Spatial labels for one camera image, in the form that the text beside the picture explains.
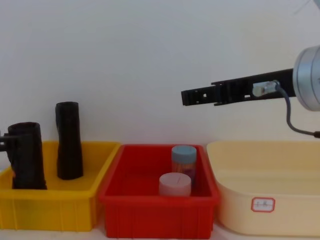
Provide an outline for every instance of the white table surface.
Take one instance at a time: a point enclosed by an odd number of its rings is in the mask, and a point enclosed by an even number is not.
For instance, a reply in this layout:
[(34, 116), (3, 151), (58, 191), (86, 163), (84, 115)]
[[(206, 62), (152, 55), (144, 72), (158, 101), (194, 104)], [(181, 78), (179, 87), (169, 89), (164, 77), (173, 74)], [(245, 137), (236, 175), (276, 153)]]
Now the white table surface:
[[(247, 236), (231, 232), (215, 225), (211, 240), (320, 240), (310, 237), (270, 237)], [(103, 220), (91, 232), (60, 232), (60, 231), (30, 231), (30, 230), (0, 230), (0, 240), (105, 240)]]

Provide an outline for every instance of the red-bordered label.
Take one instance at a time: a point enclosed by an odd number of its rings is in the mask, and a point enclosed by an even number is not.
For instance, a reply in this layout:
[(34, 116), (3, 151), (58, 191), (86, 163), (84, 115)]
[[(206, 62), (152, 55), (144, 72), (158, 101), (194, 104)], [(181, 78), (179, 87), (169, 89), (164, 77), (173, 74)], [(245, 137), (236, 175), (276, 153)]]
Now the red-bordered label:
[(276, 200), (272, 197), (254, 197), (251, 210), (256, 213), (272, 213), (275, 210)]

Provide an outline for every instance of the blue cap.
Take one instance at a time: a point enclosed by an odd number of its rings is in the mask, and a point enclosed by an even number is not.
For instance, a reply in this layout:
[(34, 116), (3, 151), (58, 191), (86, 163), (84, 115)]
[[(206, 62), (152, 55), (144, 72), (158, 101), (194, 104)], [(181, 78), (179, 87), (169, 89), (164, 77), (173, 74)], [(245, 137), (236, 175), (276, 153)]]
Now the blue cap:
[(177, 145), (172, 148), (171, 159), (178, 164), (193, 164), (197, 160), (197, 149), (188, 145)]

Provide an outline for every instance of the red plastic bin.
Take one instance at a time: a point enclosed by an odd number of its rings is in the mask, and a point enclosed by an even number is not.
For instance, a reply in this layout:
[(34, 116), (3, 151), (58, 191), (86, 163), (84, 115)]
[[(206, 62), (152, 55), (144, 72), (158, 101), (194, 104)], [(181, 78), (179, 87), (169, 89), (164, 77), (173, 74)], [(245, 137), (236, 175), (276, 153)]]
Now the red plastic bin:
[(175, 145), (123, 145), (102, 182), (109, 238), (209, 239), (219, 192), (209, 159), (197, 149), (189, 197), (159, 196), (159, 178), (171, 172)]

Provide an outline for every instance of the black cylindrical object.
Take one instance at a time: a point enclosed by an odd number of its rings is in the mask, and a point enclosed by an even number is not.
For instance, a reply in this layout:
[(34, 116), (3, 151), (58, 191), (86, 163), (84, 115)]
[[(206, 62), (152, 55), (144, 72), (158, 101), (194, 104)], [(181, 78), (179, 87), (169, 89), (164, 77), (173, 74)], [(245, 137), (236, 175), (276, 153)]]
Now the black cylindrical object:
[(57, 103), (55, 122), (59, 134), (57, 175), (63, 180), (82, 177), (84, 171), (78, 103), (72, 101)]
[(14, 176), (13, 189), (47, 189), (39, 123), (20, 122), (8, 127), (6, 152)]

